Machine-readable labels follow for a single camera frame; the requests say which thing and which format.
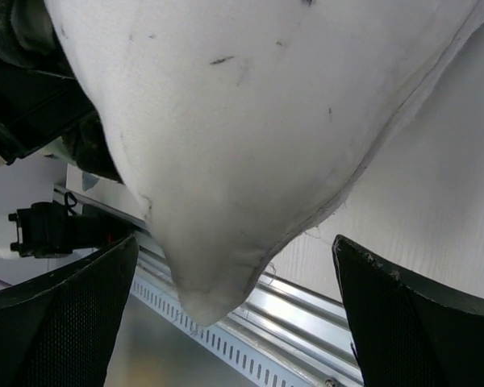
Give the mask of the black floral plush pillowcase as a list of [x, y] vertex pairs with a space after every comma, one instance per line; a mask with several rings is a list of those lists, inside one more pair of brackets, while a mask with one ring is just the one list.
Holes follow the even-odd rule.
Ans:
[[45, 151], [121, 180], [42, 1], [0, 1], [0, 167]]

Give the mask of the white pillow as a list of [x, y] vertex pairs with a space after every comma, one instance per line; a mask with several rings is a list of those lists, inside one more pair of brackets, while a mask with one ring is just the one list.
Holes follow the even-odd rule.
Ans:
[[49, 1], [111, 158], [202, 326], [340, 206], [484, 1]]

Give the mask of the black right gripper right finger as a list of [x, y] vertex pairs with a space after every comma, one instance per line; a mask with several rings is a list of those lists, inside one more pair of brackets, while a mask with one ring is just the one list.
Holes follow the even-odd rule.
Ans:
[[343, 235], [333, 261], [366, 386], [484, 386], [484, 299]]

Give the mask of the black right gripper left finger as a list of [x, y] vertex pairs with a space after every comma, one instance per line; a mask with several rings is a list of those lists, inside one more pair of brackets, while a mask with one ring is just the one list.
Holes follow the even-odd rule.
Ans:
[[102, 386], [138, 254], [128, 235], [0, 290], [0, 386]]

